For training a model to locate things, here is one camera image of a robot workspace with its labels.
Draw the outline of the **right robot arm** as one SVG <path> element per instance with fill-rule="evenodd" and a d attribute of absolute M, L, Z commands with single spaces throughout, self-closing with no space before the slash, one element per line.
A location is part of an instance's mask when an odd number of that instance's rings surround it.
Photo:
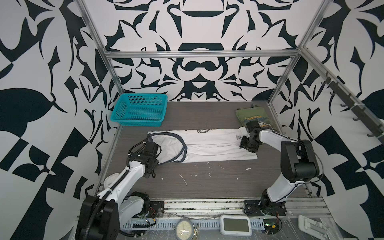
<path fill-rule="evenodd" d="M 267 144 L 281 153 L 281 174 L 269 188 L 263 191 L 257 211 L 273 215 L 284 207 L 287 197 L 300 185 L 309 184 L 320 175 L 317 155 L 308 140 L 295 140 L 276 130 L 261 127 L 258 121 L 246 123 L 248 134 L 242 137 L 240 147 L 257 153 Z"/>

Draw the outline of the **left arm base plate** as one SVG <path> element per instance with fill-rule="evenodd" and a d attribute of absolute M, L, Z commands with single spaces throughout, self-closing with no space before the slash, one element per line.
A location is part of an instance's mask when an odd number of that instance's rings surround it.
<path fill-rule="evenodd" d="M 147 201 L 144 203 L 143 215 L 147 218 L 155 218 L 164 212 L 164 201 Z"/>

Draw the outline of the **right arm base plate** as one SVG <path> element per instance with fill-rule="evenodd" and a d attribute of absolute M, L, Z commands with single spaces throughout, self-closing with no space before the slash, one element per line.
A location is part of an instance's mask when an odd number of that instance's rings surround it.
<path fill-rule="evenodd" d="M 261 200 L 245 200 L 244 213 L 249 217 L 286 216 L 286 202 L 264 203 Z"/>

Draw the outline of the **white grey tank top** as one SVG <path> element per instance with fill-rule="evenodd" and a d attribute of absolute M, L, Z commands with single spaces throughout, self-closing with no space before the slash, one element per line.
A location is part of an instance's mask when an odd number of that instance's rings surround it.
<path fill-rule="evenodd" d="M 161 147 L 160 164 L 256 160 L 258 157 L 240 148 L 246 128 L 148 132 L 149 141 Z"/>

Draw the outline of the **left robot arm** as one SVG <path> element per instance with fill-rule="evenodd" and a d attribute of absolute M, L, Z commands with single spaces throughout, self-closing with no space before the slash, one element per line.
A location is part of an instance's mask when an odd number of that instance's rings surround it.
<path fill-rule="evenodd" d="M 161 147 L 146 141 L 139 152 L 129 153 L 127 167 L 101 193 L 87 196 L 82 203 L 76 240 L 115 240 L 121 226 L 135 215 L 145 214 L 149 198 L 128 193 L 140 178 L 155 177 Z"/>

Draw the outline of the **green tank top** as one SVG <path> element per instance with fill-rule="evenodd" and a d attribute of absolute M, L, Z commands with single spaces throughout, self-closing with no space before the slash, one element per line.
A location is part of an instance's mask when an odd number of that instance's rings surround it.
<path fill-rule="evenodd" d="M 235 111 L 235 114 L 244 127 L 248 122 L 258 121 L 261 128 L 268 127 L 269 129 L 277 130 L 275 121 L 269 117 L 263 107 L 254 106 L 246 109 L 238 109 Z"/>

